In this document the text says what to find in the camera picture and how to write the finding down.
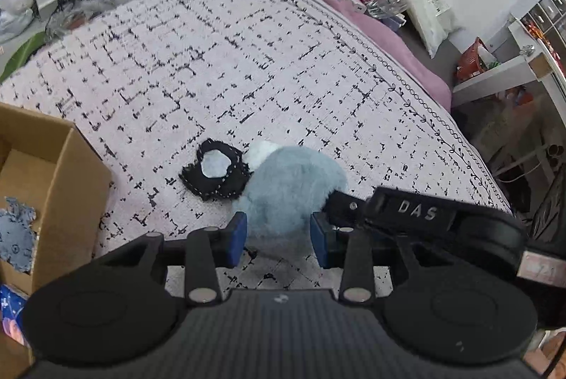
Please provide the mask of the black knitted pouch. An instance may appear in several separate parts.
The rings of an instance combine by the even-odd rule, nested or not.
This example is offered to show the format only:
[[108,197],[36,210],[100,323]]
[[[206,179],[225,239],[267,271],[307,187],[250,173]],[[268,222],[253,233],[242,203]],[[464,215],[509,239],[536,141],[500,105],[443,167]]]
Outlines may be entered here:
[[250,171],[239,149],[208,138],[198,147],[196,160],[182,167],[179,178],[204,201],[231,200],[244,191]]

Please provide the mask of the blue grey plush toy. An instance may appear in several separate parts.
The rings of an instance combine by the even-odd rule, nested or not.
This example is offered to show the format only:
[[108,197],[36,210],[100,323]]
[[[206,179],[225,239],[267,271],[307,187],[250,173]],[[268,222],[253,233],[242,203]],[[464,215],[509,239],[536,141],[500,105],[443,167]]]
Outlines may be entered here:
[[253,172],[233,209],[247,216],[249,237],[295,240],[308,234],[311,214],[322,209],[330,194],[346,187],[345,171],[331,157],[285,146]]

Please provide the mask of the white soft ball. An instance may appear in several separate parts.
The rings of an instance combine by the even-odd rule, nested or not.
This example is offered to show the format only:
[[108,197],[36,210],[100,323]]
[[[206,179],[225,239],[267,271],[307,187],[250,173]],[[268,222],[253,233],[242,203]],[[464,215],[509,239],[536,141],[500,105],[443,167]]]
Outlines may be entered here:
[[265,161],[265,159],[278,150],[280,145],[267,140],[255,140],[248,146],[242,157],[242,161],[248,166],[252,172]]

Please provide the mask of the blue felt bunny patch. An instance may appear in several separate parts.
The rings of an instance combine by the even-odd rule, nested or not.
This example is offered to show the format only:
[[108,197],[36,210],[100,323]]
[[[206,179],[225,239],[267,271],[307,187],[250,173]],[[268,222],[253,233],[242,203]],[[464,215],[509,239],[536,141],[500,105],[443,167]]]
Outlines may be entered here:
[[15,197],[6,197],[1,209],[1,259],[17,272],[29,274],[35,257],[36,232],[31,228],[36,212],[31,206],[20,203]]

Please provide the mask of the blue tissue pack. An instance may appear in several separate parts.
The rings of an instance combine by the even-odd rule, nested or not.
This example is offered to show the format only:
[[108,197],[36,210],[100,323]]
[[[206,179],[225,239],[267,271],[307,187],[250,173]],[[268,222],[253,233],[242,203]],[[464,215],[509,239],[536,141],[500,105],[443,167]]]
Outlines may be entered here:
[[1,293],[1,324],[3,332],[17,343],[28,346],[21,322],[21,313],[28,297],[19,290],[7,284],[0,287]]

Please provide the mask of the white desk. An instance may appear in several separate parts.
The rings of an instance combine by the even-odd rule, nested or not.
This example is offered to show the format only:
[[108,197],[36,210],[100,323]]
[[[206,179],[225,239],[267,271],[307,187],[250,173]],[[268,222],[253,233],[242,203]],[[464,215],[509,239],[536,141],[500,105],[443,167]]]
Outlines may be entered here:
[[509,13],[506,32],[519,55],[453,89],[453,105],[459,107],[488,95],[538,82],[554,108],[565,118],[565,42],[552,31],[544,34],[529,16],[516,19]]

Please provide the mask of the brown cardboard box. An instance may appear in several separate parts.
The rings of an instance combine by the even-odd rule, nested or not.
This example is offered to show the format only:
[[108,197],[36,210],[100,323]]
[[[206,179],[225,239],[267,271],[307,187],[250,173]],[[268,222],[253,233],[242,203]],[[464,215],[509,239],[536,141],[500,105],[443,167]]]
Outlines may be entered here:
[[1,281],[21,295],[92,259],[111,172],[75,124],[12,105],[1,107],[1,210],[8,199],[35,210],[31,269],[1,261]]

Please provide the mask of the white patterned bed blanket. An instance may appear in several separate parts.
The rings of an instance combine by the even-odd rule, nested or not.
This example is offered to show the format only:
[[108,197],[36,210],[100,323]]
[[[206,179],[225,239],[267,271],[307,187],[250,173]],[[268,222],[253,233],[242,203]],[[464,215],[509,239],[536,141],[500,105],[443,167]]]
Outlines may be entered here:
[[449,112],[322,0],[133,0],[42,49],[4,104],[75,124],[110,170],[92,257],[226,224],[228,202],[179,178],[208,138],[317,150],[361,199],[387,186],[509,208]]

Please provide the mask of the pink bed sheet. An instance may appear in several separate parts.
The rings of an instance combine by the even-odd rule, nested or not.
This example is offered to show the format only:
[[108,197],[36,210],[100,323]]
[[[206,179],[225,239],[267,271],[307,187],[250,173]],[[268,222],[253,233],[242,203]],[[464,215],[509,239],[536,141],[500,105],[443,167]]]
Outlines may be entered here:
[[448,85],[435,75],[429,68],[426,68],[412,54],[411,50],[405,42],[388,26],[379,22],[377,19],[362,14],[357,11],[354,4],[348,0],[323,0],[327,5],[345,16],[350,22],[357,26],[361,32],[364,32],[375,45],[378,45],[384,52],[413,77],[415,78],[428,94],[446,111],[450,111],[452,107],[452,91]]

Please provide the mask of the small drawer organiser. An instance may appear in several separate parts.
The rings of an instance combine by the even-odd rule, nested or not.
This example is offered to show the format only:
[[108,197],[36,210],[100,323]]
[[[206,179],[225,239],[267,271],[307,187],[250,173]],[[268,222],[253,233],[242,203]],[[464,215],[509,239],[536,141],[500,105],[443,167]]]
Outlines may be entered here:
[[543,31],[552,31],[565,42],[565,0],[518,0],[510,13],[516,19],[529,16]]

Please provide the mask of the white fluffy pillow bag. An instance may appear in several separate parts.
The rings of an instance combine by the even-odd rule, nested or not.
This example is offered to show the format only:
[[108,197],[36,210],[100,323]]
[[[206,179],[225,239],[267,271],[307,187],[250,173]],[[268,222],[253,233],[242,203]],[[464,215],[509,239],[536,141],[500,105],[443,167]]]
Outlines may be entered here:
[[441,44],[461,28],[453,0],[405,0],[412,24],[431,59]]

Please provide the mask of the grey white plastic bags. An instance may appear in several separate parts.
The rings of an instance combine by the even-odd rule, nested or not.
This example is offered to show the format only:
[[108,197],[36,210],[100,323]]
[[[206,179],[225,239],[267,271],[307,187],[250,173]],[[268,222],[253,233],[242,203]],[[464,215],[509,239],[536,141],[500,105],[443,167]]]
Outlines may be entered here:
[[20,35],[33,21],[35,0],[1,0],[0,40],[3,44]]

